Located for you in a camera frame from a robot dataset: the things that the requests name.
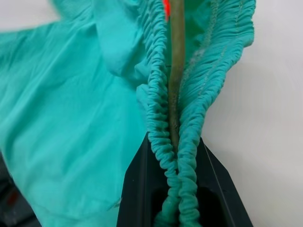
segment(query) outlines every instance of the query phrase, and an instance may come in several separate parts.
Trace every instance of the teal cloth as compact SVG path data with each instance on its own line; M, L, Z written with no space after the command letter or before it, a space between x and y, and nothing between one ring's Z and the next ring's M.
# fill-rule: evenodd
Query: teal cloth
M165 121L162 0L53 3L59 22L0 34L0 149L42 226L115 226L147 131L170 186L155 226L199 226L196 146L226 71L253 41L255 1L186 1L178 159Z

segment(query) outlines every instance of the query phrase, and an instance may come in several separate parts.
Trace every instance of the ruffled fabric edge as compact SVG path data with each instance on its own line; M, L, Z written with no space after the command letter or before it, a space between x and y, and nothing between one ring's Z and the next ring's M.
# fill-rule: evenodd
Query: ruffled fabric edge
M180 143L178 178L181 226L198 226L196 198L196 153L207 109L223 87L226 72L240 59L243 48L252 44L251 21L255 0L211 1L210 31L193 56L182 81L179 106Z
M180 182L177 177L177 162L170 144L167 112L167 76L165 66L166 22L162 0L141 0L139 3L139 23L143 27L144 44L150 65L147 98L147 131L151 149L167 177L168 197L162 211L156 216L154 226L175 226L180 198Z
M201 48L187 65L180 89L180 142L174 159L167 124L167 77L165 75L166 24L161 0L140 1L139 21L144 31L148 80L147 130L151 148L170 187L154 226L174 226L179 210L180 226L200 226L196 198L196 148L205 114L223 87L226 72L240 59L243 48L252 44L251 21L255 0L212 0L209 30Z

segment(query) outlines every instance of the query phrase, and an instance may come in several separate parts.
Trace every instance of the white wall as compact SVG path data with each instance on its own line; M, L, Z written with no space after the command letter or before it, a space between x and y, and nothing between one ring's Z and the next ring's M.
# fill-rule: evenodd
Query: white wall
M303 2L258 0L255 42L203 129L255 227L303 226ZM0 30L57 20L46 0L0 0Z

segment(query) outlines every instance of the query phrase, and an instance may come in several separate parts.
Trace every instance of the red object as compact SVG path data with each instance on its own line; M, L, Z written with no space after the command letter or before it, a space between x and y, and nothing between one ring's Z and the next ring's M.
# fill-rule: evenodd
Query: red object
M166 21L168 21L169 17L170 17L170 4L169 4L169 0L163 0L163 5L164 5L164 11L165 11L165 18L166 18Z

